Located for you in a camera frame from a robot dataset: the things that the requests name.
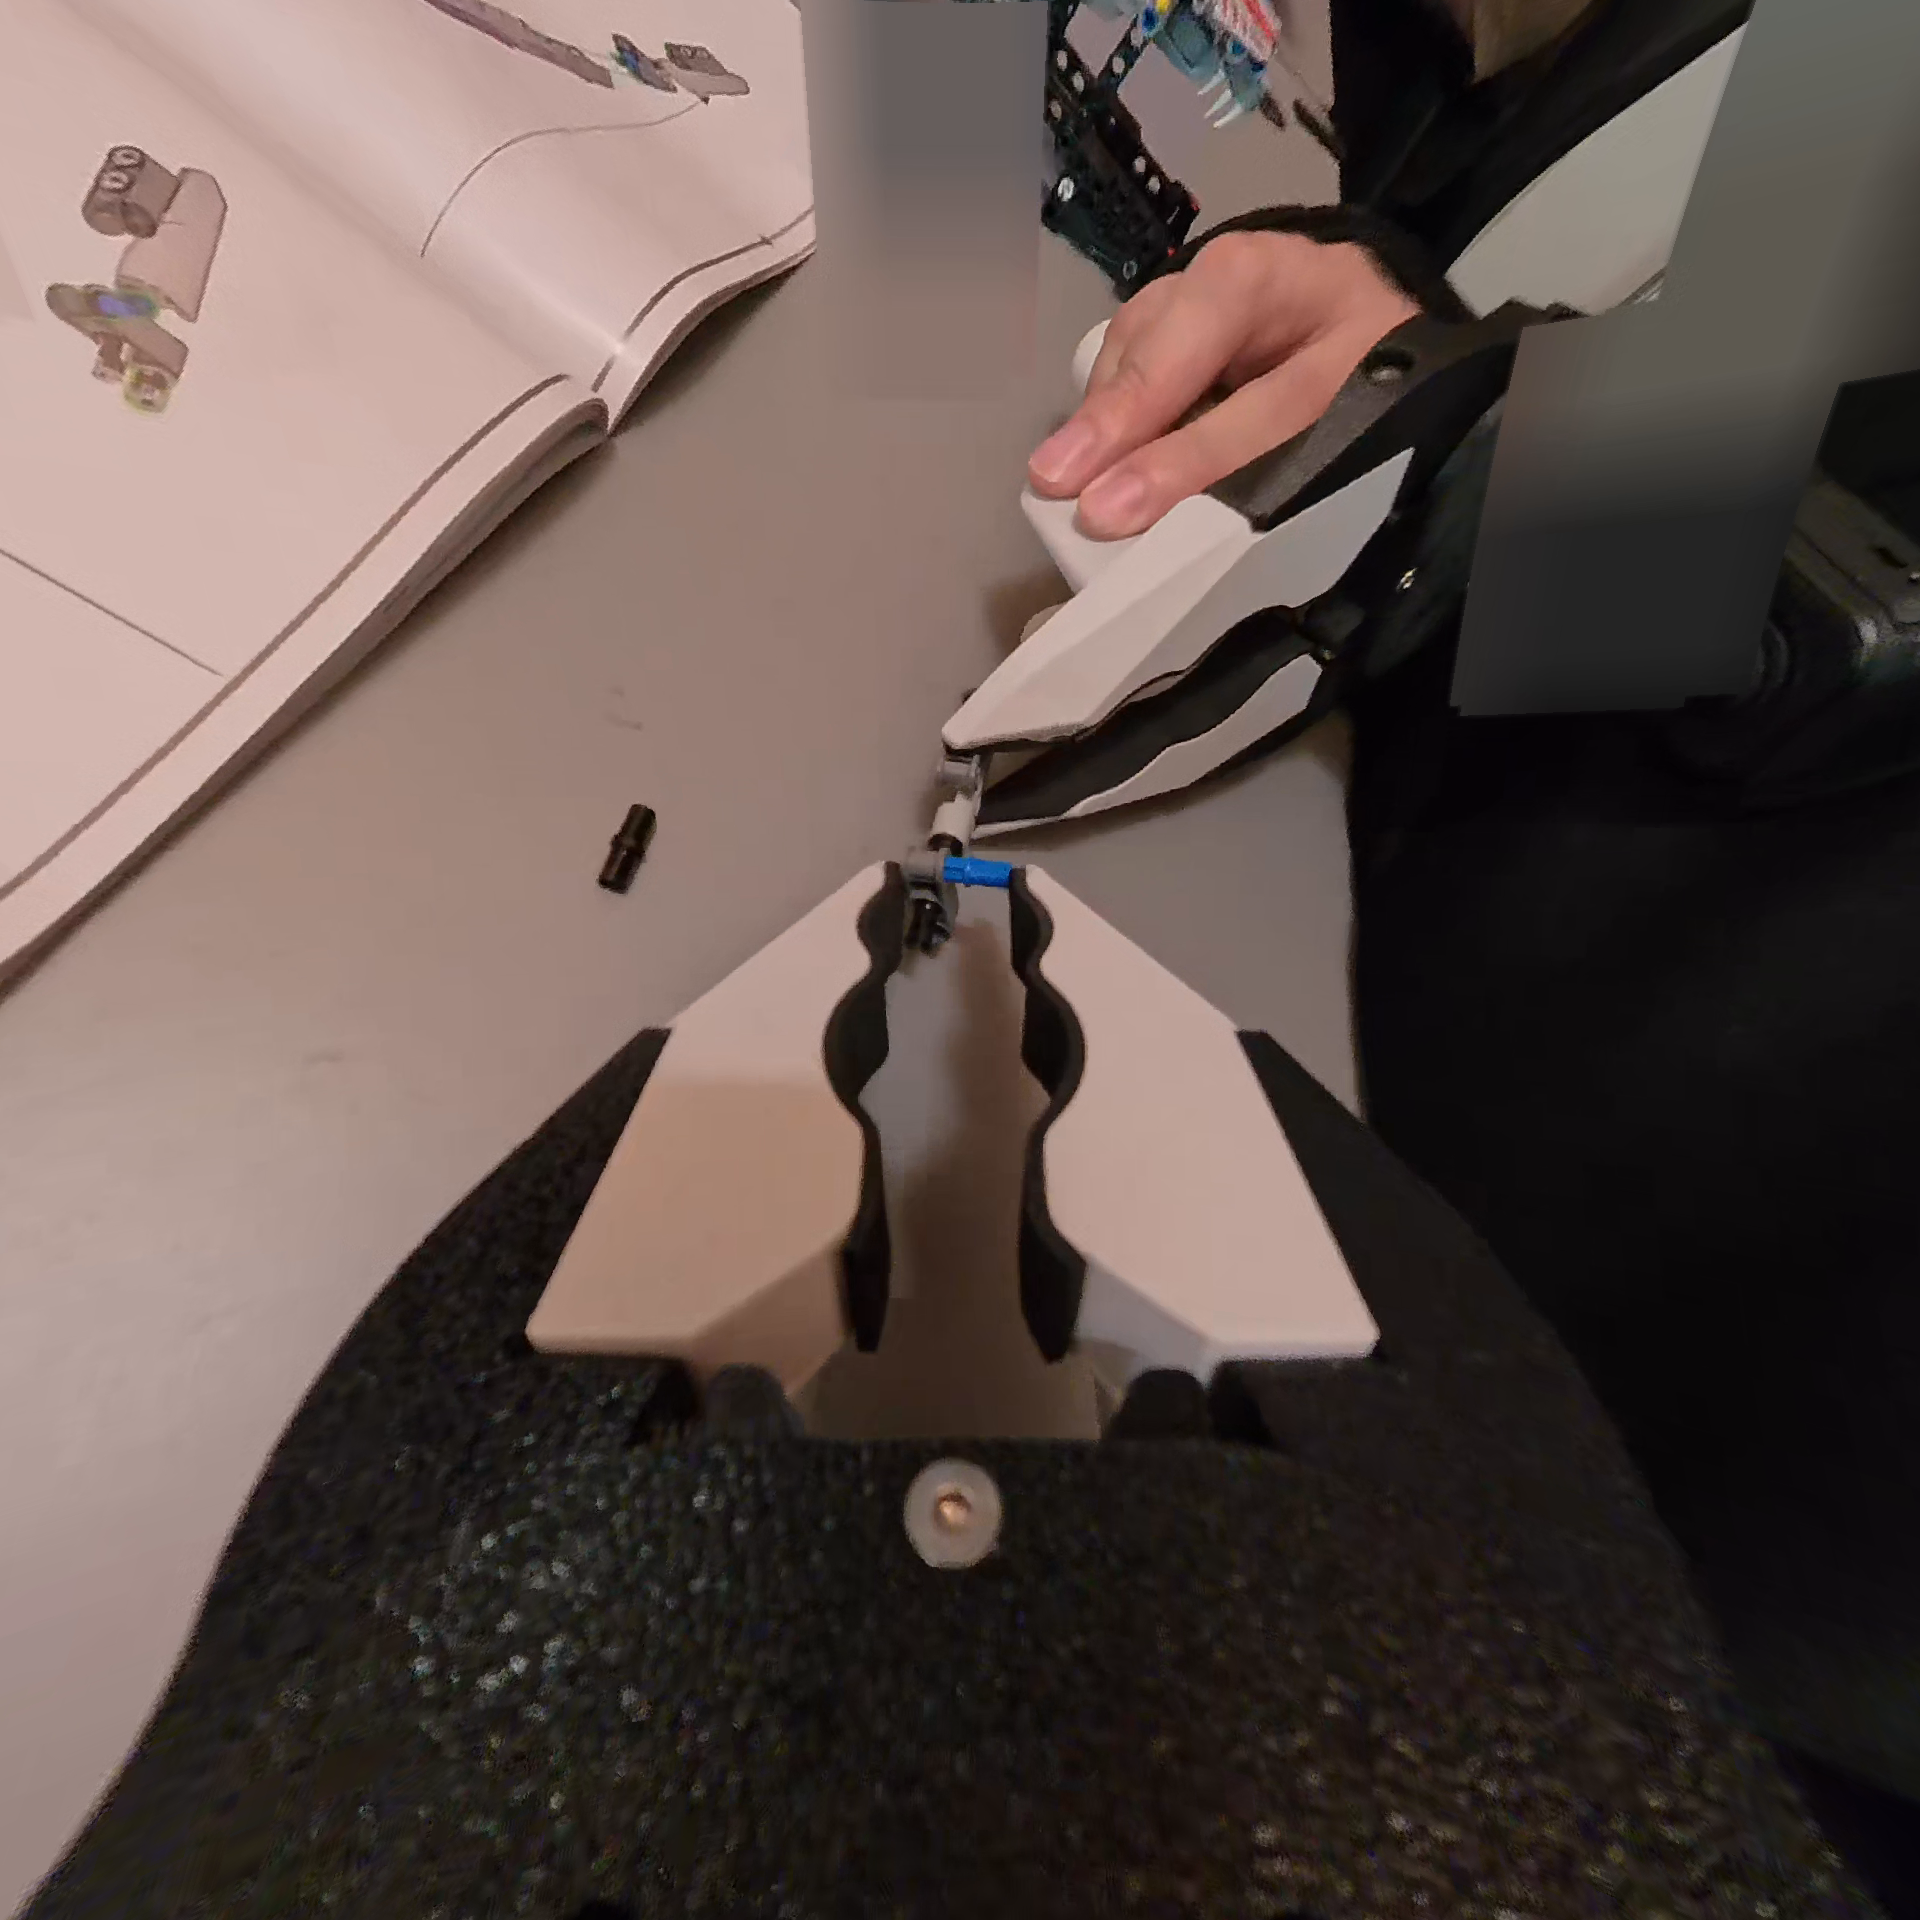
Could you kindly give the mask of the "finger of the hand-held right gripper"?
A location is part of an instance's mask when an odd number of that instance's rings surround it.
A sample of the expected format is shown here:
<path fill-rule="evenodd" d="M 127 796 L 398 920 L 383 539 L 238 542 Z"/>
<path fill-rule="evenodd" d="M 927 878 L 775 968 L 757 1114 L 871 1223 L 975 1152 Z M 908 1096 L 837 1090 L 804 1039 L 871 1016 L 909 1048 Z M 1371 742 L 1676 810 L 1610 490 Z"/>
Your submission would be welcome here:
<path fill-rule="evenodd" d="M 1286 609 L 1246 617 L 1189 675 L 996 774 L 975 838 L 1166 800 L 1290 743 L 1318 724 L 1339 694 L 1332 634 Z"/>
<path fill-rule="evenodd" d="M 1238 622 L 1334 588 L 1384 527 L 1412 452 L 1394 452 L 1260 532 L 1211 495 L 1180 500 L 1143 536 L 1096 542 L 1074 506 L 1022 495 L 1072 600 L 944 722 L 951 754 L 1080 736 L 1141 688 L 1180 680 Z"/>

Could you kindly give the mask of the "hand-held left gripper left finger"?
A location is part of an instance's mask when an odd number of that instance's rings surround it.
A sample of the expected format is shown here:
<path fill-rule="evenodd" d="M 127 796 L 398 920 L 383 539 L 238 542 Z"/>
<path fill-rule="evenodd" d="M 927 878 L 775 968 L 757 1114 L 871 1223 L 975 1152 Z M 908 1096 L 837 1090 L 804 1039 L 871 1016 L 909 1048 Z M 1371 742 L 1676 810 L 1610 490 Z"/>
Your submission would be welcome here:
<path fill-rule="evenodd" d="M 525 1323 L 541 1353 L 645 1356 L 802 1390 L 872 1353 L 892 1289 L 879 1137 L 903 961 L 899 865 L 838 891 L 664 1032 L 632 1114 Z"/>

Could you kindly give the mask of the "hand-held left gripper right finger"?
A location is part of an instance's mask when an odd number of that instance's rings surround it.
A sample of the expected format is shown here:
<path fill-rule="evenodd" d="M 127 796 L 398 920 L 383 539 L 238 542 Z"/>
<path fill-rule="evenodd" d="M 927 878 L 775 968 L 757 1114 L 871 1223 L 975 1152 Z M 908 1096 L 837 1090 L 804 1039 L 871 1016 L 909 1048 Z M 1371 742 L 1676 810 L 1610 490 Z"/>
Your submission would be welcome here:
<path fill-rule="evenodd" d="M 1358 1360 L 1378 1343 L 1260 1078 L 1277 1060 L 1043 868 L 1010 878 L 1024 1145 L 1020 1303 L 1045 1360 L 1152 1370 Z"/>

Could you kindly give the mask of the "small grey toy brick assembly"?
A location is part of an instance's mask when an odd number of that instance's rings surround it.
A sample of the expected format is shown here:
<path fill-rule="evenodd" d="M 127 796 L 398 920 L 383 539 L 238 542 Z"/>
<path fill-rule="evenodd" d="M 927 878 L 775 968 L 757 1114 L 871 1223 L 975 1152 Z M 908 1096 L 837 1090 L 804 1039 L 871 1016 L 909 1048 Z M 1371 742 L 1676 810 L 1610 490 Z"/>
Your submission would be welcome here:
<path fill-rule="evenodd" d="M 940 804 L 922 844 L 900 862 L 903 944 L 911 954 L 933 956 L 949 944 L 962 895 L 1010 890 L 1015 866 L 972 851 L 990 769 L 992 753 L 942 759 Z"/>

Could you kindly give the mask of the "person's right forearm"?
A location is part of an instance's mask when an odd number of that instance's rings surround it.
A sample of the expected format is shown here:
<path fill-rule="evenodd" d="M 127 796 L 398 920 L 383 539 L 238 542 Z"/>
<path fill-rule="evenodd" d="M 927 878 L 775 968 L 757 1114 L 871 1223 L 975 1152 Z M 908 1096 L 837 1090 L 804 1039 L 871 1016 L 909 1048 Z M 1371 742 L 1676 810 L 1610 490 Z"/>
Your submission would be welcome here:
<path fill-rule="evenodd" d="M 1286 233 L 1355 244 L 1423 314 L 1466 321 L 1447 262 L 1405 186 L 1412 163 L 1448 123 L 1474 84 L 1468 35 L 1445 6 L 1330 2 L 1328 47 L 1336 202 L 1256 209 L 1202 231 L 1174 256 L 1190 266 L 1228 233 Z"/>

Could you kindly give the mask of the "grey desk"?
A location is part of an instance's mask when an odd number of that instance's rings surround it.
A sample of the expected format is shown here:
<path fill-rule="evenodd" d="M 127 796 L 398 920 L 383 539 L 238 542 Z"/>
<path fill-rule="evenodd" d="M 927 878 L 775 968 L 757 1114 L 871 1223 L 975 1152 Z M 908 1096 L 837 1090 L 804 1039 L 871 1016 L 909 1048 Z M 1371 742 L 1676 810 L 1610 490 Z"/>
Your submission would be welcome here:
<path fill-rule="evenodd" d="M 4 1916 L 378 1288 L 632 1034 L 904 848 L 942 720 L 1056 600 L 1016 495 L 1106 281 L 1045 233 L 1031 361 L 967 398 L 854 394 L 848 289 L 821 243 L 692 334 L 4 998 Z"/>

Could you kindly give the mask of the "person's right hand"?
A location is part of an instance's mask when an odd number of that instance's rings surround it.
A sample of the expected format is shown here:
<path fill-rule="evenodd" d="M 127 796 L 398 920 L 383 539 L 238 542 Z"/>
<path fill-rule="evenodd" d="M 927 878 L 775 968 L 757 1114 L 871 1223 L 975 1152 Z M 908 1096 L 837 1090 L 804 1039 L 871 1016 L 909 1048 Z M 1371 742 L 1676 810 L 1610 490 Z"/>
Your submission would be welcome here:
<path fill-rule="evenodd" d="M 1304 432 L 1419 306 L 1358 244 L 1230 231 L 1106 326 L 1083 398 L 1029 458 L 1091 539 L 1136 537 Z"/>

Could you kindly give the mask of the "toy brick vehicle model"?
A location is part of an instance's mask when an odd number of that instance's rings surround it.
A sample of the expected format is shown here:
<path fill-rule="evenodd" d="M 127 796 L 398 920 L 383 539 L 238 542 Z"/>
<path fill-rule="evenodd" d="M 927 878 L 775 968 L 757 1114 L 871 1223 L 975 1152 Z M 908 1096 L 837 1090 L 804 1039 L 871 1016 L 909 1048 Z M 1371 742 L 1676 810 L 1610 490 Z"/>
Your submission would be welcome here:
<path fill-rule="evenodd" d="M 1120 296 L 1192 233 L 1204 137 L 1270 128 L 1342 161 L 1308 6 L 1050 2 L 1043 222 Z"/>

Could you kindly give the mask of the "person's black clothing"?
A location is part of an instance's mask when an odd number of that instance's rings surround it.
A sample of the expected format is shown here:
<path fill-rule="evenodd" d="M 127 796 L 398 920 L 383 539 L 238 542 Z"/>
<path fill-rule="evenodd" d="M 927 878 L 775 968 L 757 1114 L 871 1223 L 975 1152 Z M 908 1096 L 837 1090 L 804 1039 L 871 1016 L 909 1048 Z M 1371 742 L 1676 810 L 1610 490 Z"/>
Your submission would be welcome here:
<path fill-rule="evenodd" d="M 1917 1777 L 1916 734 L 1747 807 L 1653 716 L 1352 698 L 1359 1079 L 1551 1322 L 1764 1726 Z"/>

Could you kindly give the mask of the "black hard case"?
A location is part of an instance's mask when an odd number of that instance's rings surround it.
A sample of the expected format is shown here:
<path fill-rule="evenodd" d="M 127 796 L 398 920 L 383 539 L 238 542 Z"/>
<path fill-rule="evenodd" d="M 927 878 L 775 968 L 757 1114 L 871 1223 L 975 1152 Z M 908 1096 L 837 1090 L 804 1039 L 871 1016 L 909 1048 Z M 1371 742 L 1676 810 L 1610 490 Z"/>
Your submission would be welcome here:
<path fill-rule="evenodd" d="M 1840 388 L 1799 503 L 1771 630 L 1796 799 L 1916 774 L 1917 374 Z"/>

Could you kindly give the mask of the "open instruction booklet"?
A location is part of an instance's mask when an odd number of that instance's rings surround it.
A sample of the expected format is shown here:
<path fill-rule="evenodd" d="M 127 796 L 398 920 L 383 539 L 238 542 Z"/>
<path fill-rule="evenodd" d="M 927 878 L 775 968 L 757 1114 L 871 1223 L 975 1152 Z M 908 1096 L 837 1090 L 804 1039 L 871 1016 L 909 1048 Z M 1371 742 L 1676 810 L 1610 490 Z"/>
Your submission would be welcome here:
<path fill-rule="evenodd" d="M 3 962 L 814 250 L 797 6 L 3 6 Z"/>

